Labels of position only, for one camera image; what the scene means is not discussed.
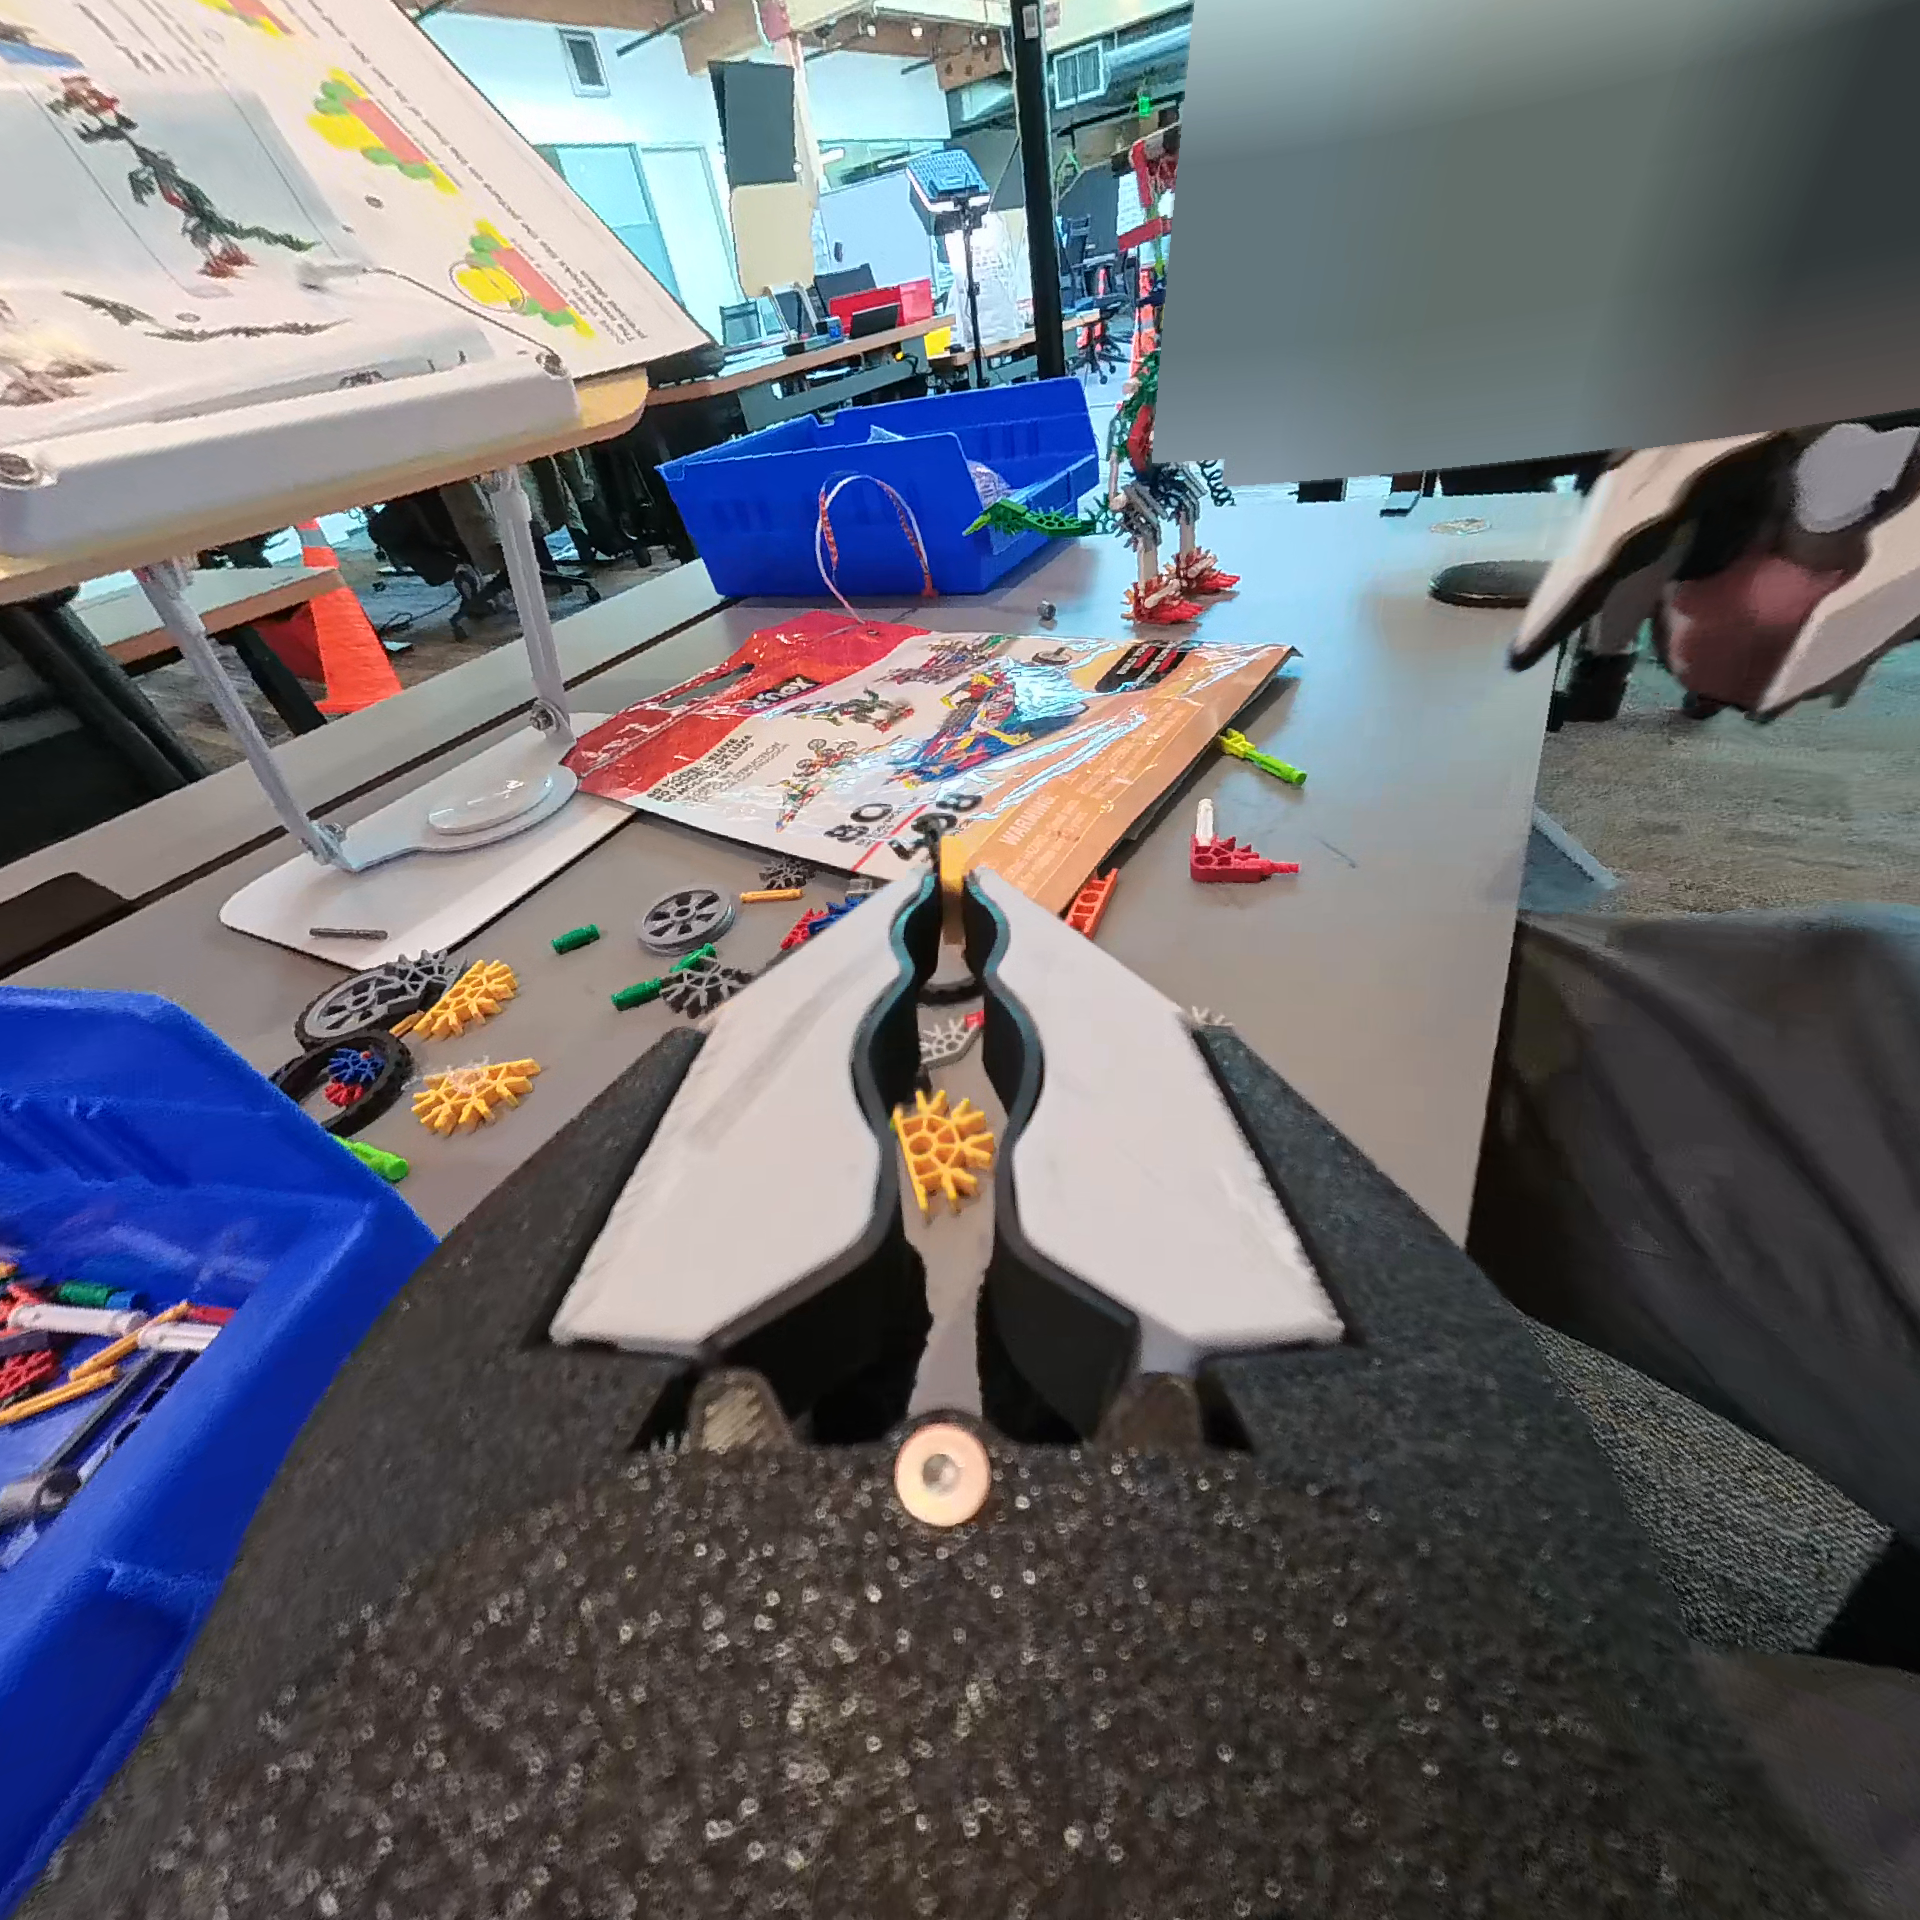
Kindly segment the white book holder frame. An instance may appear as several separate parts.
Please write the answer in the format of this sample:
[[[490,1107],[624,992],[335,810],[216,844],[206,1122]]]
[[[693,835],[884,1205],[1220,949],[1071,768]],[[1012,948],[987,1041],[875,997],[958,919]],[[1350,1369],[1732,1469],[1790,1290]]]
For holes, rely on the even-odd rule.
[[[408,459],[479,458],[575,426],[546,347],[490,347],[465,322],[187,346],[130,334],[77,391],[3,408],[2,545],[91,552],[187,517],[351,482]]]

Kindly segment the grey wheel hub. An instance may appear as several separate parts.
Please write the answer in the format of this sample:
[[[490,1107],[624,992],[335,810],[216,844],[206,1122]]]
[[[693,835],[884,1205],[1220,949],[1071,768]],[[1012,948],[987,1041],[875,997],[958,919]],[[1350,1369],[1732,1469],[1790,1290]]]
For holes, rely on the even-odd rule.
[[[686,883],[659,893],[636,917],[636,942],[664,957],[683,957],[716,945],[732,930],[738,898],[710,883]]]

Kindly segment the light blue book stand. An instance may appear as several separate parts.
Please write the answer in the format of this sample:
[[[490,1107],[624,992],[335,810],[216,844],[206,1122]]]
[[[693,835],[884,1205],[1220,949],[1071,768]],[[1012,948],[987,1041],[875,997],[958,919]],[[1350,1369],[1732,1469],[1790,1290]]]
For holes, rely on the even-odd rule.
[[[544,823],[577,793],[577,777],[564,761],[573,746],[572,713],[541,583],[532,507],[516,466],[485,474],[484,489],[491,499],[494,529],[532,665],[534,728],[540,740],[522,770],[488,776],[479,786],[429,805],[418,818],[405,818],[398,825],[335,828],[311,819],[282,777],[273,751],[239,693],[228,682],[206,624],[187,601],[184,564],[157,559],[134,572],[161,628],[193,667],[226,729],[241,746],[251,776],[265,792],[282,825],[323,868],[363,874],[418,852],[451,854],[488,847]]]

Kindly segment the white instruction sheet board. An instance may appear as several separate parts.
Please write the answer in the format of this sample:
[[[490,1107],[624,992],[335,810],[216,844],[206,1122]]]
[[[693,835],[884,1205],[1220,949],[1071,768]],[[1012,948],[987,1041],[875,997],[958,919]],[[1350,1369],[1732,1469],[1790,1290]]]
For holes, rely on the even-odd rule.
[[[496,352],[554,352],[580,420],[465,459],[409,458],[315,489],[41,557],[3,552],[3,604],[122,567],[457,482],[609,437],[649,361],[706,339],[587,206],[392,3],[5,1],[3,76],[80,68],[247,91],[307,163],[372,272],[479,323]]]

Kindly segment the black rubber tire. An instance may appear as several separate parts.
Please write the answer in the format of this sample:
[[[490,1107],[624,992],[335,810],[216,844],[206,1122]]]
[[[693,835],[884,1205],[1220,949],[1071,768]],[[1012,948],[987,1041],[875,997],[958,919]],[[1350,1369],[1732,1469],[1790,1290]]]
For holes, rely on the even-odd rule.
[[[339,1045],[373,1045],[387,1053],[387,1069],[372,1087],[370,1098],[344,1109],[323,1099],[323,1062]],[[339,1041],[302,1051],[293,1062],[275,1068],[269,1078],[305,1116],[315,1117],[323,1131],[348,1140],[363,1131],[401,1098],[413,1071],[411,1047],[392,1031],[370,1025]]]

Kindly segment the colourful construction toy model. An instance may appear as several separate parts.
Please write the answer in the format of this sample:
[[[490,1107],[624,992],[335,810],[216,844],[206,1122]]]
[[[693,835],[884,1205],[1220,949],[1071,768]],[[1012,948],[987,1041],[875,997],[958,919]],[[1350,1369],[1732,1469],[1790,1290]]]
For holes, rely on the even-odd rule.
[[[1238,576],[1221,570],[1197,539],[1204,499],[1233,504],[1217,462],[1161,462],[1153,452],[1159,349],[1149,347],[1127,378],[1107,436],[1107,491],[1098,513],[1040,509],[1009,491],[987,499],[964,527],[1001,533],[1037,532],[1084,537],[1116,532],[1135,557],[1135,582],[1123,613],[1135,625],[1181,625],[1213,597],[1233,594]]]

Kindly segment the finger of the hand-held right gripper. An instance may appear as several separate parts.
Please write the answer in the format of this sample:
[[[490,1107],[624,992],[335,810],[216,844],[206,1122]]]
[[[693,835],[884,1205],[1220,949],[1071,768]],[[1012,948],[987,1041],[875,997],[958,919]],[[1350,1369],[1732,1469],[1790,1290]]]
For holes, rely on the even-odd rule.
[[[1605,604],[1620,579],[1658,561],[1715,469],[1767,448],[1770,433],[1648,446],[1625,452],[1588,491],[1569,545],[1528,597],[1506,665],[1523,672],[1560,648]]]
[[[1916,635],[1917,429],[1832,426],[1787,469],[1778,556],[1837,572],[1806,611],[1752,713],[1844,699],[1866,667]]]

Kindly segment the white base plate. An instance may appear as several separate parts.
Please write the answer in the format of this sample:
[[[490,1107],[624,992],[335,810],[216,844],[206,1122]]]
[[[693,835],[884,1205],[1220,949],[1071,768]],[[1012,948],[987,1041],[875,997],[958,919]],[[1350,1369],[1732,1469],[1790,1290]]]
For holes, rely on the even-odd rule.
[[[522,770],[538,742],[534,725],[510,731],[348,829],[419,818],[429,805],[479,787],[488,776]],[[219,908],[219,922],[253,939],[348,967],[454,948],[599,844],[625,815],[622,803],[587,795],[577,779],[577,792],[552,818],[474,849],[415,852],[362,874],[323,868],[300,852],[232,893]],[[307,927],[321,924],[383,927],[389,936],[383,942],[307,938]]]

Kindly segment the person's right hand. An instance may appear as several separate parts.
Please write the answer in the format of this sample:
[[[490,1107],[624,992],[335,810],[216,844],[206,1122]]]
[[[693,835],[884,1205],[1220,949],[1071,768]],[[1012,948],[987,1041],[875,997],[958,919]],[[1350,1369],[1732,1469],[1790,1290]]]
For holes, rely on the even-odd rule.
[[[1756,552],[1730,566],[1667,583],[1660,656],[1700,710],[1752,711],[1817,604],[1845,578]]]

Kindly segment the panel light on tripod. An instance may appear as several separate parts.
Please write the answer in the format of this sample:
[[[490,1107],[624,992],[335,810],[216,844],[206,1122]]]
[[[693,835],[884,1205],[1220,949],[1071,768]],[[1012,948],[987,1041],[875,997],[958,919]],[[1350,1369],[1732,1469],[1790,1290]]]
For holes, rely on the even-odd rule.
[[[981,386],[981,326],[973,234],[992,207],[992,187],[973,158],[959,148],[939,148],[905,159],[910,198],[925,234],[936,241],[958,235],[965,290],[972,386]]]

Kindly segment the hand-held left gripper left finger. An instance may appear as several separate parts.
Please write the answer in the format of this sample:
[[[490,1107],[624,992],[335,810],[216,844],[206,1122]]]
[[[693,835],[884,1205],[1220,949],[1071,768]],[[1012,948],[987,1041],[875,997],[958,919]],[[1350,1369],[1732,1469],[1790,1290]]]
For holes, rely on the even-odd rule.
[[[881,1255],[901,1227],[887,1124],[938,945],[939,883],[917,868],[714,1014],[554,1343],[719,1353]]]

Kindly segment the blue container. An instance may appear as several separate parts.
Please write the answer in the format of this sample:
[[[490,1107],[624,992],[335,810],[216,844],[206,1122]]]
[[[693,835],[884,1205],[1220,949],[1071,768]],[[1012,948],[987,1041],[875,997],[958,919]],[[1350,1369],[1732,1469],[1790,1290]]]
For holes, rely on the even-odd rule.
[[[173,1001],[2,997],[11,1273],[235,1308],[63,1512],[3,1548],[11,1907],[156,1714],[295,1431],[436,1236]]]

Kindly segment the blue storage bin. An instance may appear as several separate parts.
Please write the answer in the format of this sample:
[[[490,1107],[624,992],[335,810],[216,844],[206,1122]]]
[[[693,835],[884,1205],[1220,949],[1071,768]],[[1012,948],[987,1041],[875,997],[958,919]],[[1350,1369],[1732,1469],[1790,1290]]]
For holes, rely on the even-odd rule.
[[[964,527],[981,512],[968,459],[1013,499],[1071,513],[1100,476],[1074,378],[849,406],[662,464],[712,586],[732,597],[977,595],[1043,533]]]

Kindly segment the printed toy packaging bag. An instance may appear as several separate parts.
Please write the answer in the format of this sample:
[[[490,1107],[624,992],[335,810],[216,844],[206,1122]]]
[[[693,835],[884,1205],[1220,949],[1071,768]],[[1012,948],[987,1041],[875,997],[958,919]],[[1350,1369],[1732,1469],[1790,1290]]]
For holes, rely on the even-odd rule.
[[[1064,909],[1288,644],[923,631],[805,611],[585,731],[585,795],[830,869],[950,860]]]

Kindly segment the tan back office chair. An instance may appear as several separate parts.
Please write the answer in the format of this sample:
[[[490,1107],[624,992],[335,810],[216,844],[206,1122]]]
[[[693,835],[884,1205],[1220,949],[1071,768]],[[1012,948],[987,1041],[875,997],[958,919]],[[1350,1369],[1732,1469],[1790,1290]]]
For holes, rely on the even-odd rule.
[[[787,177],[729,187],[732,250],[740,294],[747,300],[814,281],[814,198]]]

